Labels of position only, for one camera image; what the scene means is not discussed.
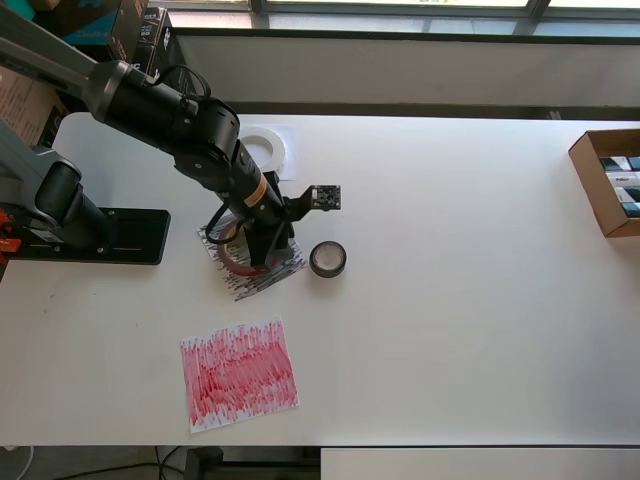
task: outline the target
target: red scribbled paper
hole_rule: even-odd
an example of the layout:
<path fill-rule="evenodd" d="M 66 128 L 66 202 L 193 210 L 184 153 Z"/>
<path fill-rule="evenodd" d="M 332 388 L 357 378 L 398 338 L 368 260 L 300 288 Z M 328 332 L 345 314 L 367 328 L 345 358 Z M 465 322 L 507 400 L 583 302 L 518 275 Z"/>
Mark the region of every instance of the red scribbled paper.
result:
<path fill-rule="evenodd" d="M 181 349 L 191 433 L 300 403 L 280 319 L 187 338 Z"/>

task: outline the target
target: cardboard box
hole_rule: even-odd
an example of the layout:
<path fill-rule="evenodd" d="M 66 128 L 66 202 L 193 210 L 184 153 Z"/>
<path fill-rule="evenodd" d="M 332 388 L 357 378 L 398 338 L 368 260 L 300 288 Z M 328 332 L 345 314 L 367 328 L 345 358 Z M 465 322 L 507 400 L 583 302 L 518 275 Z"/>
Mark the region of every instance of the cardboard box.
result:
<path fill-rule="evenodd" d="M 640 155 L 640 130 L 592 130 L 569 150 L 596 220 L 607 238 L 640 235 L 640 218 L 627 217 L 600 157 Z"/>
<path fill-rule="evenodd" d="M 66 113 L 51 87 L 0 67 L 0 119 L 27 145 L 51 147 Z"/>
<path fill-rule="evenodd" d="M 60 4 L 60 0 L 31 0 L 29 3 L 34 10 L 50 12 Z"/>
<path fill-rule="evenodd" d="M 34 21 L 98 62 L 131 62 L 148 0 L 63 0 Z"/>

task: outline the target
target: brown cardboard box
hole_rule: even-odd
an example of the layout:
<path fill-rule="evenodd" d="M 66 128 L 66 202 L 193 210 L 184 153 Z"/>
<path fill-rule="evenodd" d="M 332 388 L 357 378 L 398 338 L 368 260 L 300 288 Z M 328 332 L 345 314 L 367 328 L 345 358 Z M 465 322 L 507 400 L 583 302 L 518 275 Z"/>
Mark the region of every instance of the brown cardboard box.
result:
<path fill-rule="evenodd" d="M 0 67 L 0 119 L 27 145 L 50 147 L 65 114 L 51 87 Z"/>
<path fill-rule="evenodd" d="M 60 0 L 30 0 L 29 3 L 31 3 L 34 10 L 50 12 L 58 6 Z"/>
<path fill-rule="evenodd" d="M 605 237 L 640 235 L 640 218 L 628 218 L 600 157 L 640 156 L 640 130 L 591 130 L 569 150 L 593 213 Z"/>

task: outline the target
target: sticker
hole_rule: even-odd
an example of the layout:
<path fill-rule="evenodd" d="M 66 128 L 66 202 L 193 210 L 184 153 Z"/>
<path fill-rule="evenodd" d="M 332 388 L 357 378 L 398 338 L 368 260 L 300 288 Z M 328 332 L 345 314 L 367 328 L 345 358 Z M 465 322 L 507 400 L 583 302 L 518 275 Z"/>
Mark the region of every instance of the sticker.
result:
<path fill-rule="evenodd" d="M 260 183 L 258 184 L 258 187 L 253 191 L 251 195 L 244 199 L 244 203 L 247 204 L 247 207 L 251 208 L 255 206 L 262 199 L 262 197 L 264 197 L 265 193 L 267 193 L 267 179 L 261 173 Z"/>
<path fill-rule="evenodd" d="M 62 240 L 56 237 L 53 233 L 47 232 L 46 230 L 33 230 L 31 228 L 29 228 L 28 230 L 34 235 L 37 235 L 38 237 L 40 237 L 45 242 L 64 243 Z"/>

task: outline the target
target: cable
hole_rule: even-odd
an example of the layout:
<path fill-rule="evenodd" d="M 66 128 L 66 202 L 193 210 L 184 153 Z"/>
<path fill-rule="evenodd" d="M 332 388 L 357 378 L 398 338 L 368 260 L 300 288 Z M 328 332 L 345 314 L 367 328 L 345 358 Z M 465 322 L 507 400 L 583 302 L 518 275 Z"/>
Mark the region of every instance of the cable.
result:
<path fill-rule="evenodd" d="M 174 472 L 178 472 L 179 474 L 184 475 L 184 470 L 180 470 L 179 468 L 172 467 L 171 465 L 163 465 L 161 463 L 154 463 L 154 462 L 145 462 L 145 463 L 134 463 L 132 465 L 123 465 L 122 467 L 103 468 L 101 470 L 91 470 L 89 472 L 75 473 L 73 475 L 67 475 L 66 477 L 57 477 L 57 478 L 54 478 L 53 480 L 71 480 L 72 478 L 88 477 L 89 475 L 97 475 L 99 473 L 115 472 L 118 470 L 129 470 L 131 468 L 141 468 L 141 467 L 162 467 L 162 468 L 166 468 L 167 470 L 173 470 Z"/>
<path fill-rule="evenodd" d="M 29 467 L 31 466 L 31 462 L 33 461 L 33 451 L 35 449 L 33 447 L 29 448 L 31 449 L 31 451 L 29 452 L 29 460 L 27 460 L 27 464 L 24 466 L 22 473 L 18 475 L 18 478 L 16 478 L 16 480 L 20 480 L 22 477 L 24 477 L 24 474 L 27 473 L 27 470 L 29 470 Z"/>
<path fill-rule="evenodd" d="M 244 218 L 241 219 L 241 220 L 238 220 L 238 223 L 236 223 L 236 231 L 230 237 L 223 238 L 222 240 L 220 240 L 219 238 L 218 239 L 217 238 L 213 238 L 211 236 L 211 231 L 214 229 L 214 227 L 216 226 L 218 221 L 220 221 L 220 217 L 222 217 L 224 212 L 227 211 L 227 208 L 229 208 L 229 200 L 225 200 L 222 203 L 222 206 L 213 215 L 213 217 L 211 217 L 211 220 L 209 220 L 209 223 L 207 224 L 206 228 L 204 229 L 204 234 L 207 237 L 207 240 L 209 240 L 214 245 L 226 245 L 227 243 L 233 242 L 236 238 L 238 238 L 238 234 L 240 233 L 240 227 L 242 225 L 244 225 L 244 223 L 246 222 L 246 220 Z"/>
<path fill-rule="evenodd" d="M 153 449 L 156 452 L 156 462 L 160 463 L 160 453 L 158 452 L 158 447 L 155 446 L 153 447 Z M 167 480 L 167 477 L 165 477 L 164 473 L 162 473 L 162 465 L 158 467 L 158 480 Z"/>
<path fill-rule="evenodd" d="M 164 82 L 165 78 L 167 78 L 169 76 L 169 74 L 171 72 L 173 72 L 174 70 L 186 70 L 191 75 L 193 75 L 198 80 L 200 85 L 202 86 L 202 95 L 189 94 L 189 95 L 185 95 L 186 98 L 188 98 L 189 100 L 195 100 L 195 101 L 208 100 L 209 98 L 211 98 L 211 87 L 209 86 L 207 81 L 204 79 L 204 77 L 202 75 L 200 75 L 199 73 L 194 72 L 193 70 L 191 70 L 186 65 L 181 65 L 181 64 L 171 65 L 171 66 L 165 68 L 162 71 L 162 73 L 160 73 L 160 76 L 155 81 L 148 82 L 146 84 L 146 86 L 153 88 L 156 85 L 160 85 L 162 82 Z"/>
<path fill-rule="evenodd" d="M 164 472 L 162 471 L 164 468 L 168 468 L 169 470 L 175 470 L 175 467 L 172 467 L 171 465 L 167 465 L 167 462 L 169 461 L 169 458 L 171 458 L 171 455 L 173 455 L 174 453 L 176 453 L 178 451 L 178 449 L 180 448 L 180 445 L 178 445 L 177 447 L 175 447 L 173 450 L 171 450 L 166 457 L 164 457 L 164 460 L 162 461 L 162 463 L 160 464 L 160 472 L 158 473 L 158 479 L 160 479 L 160 476 L 164 475 Z"/>

